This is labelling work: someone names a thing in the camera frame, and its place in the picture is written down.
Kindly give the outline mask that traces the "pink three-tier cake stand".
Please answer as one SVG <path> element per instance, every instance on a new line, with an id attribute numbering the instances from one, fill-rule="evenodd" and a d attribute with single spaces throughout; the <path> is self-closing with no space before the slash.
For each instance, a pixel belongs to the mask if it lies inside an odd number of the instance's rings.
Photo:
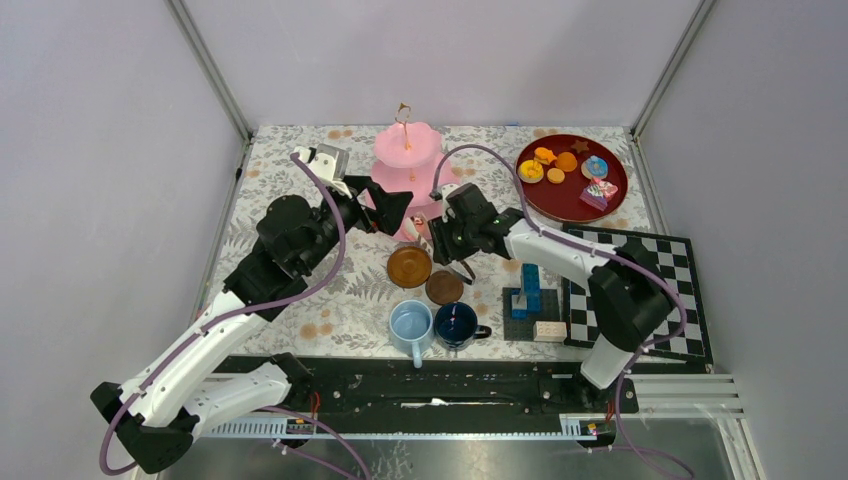
<path id="1" fill-rule="evenodd" d="M 430 197 L 434 177 L 439 177 L 439 186 L 458 183 L 459 178 L 450 163 L 441 162 L 442 134 L 425 122 L 412 122 L 410 116 L 411 108 L 400 104 L 395 122 L 376 135 L 371 177 L 387 192 L 411 191 L 414 196 L 406 216 L 424 217 L 428 225 L 429 220 L 443 214 L 441 202 Z M 411 242 L 402 225 L 393 238 Z"/>

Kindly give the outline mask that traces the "pink purple cake slice toy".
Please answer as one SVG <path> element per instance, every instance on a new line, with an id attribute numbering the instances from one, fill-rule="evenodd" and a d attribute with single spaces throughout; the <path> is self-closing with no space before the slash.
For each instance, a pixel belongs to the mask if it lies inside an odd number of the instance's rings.
<path id="1" fill-rule="evenodd" d="M 579 200 L 596 210 L 603 211 L 617 195 L 618 190 L 619 188 L 612 182 L 593 177 L 581 192 Z"/>

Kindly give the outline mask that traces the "pink swirl roll cake toy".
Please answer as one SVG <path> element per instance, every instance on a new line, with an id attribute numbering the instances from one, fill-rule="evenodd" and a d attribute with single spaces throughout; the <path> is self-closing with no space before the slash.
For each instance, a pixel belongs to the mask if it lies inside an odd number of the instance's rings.
<path id="1" fill-rule="evenodd" d="M 419 216 L 413 216 L 411 218 L 411 221 L 412 221 L 413 228 L 414 228 L 415 232 L 419 235 L 424 235 L 424 233 L 427 231 L 426 220 L 422 217 L 419 217 Z"/>

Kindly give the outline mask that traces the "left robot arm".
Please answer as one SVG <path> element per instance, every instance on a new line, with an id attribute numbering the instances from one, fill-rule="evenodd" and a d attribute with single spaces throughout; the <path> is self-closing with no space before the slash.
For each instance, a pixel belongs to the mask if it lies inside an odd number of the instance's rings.
<path id="1" fill-rule="evenodd" d="M 389 193 L 368 176 L 343 181 L 348 194 L 323 189 L 317 207 L 299 195 L 275 199 L 257 224 L 252 250 L 225 279 L 207 309 L 159 358 L 122 384 L 103 382 L 90 398 L 132 466 L 148 474 L 176 463 L 202 435 L 233 419 L 290 398 L 310 375 L 290 354 L 216 386 L 203 381 L 249 337 L 294 302 L 320 291 L 306 279 L 331 252 L 343 263 L 353 228 L 393 234 L 413 199 Z"/>

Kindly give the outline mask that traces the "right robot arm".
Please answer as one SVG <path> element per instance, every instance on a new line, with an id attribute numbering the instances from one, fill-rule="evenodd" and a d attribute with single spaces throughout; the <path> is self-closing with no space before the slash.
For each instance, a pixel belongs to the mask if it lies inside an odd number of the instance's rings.
<path id="1" fill-rule="evenodd" d="M 600 336 L 580 375 L 596 389 L 608 388 L 630 368 L 672 310 L 686 311 L 638 242 L 616 247 L 552 230 L 525 206 L 497 210 L 471 183 L 436 187 L 430 196 L 442 208 L 429 223 L 435 262 L 498 255 L 535 264 L 589 294 Z"/>

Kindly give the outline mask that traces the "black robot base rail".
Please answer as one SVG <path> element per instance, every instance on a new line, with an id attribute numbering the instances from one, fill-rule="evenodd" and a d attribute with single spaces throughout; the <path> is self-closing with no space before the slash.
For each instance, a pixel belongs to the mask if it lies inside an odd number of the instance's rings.
<path id="1" fill-rule="evenodd" d="M 604 423 L 638 410 L 631 385 L 597 390 L 575 362 L 295 358 L 295 381 L 279 406 L 349 434 L 555 434 L 560 419 Z"/>

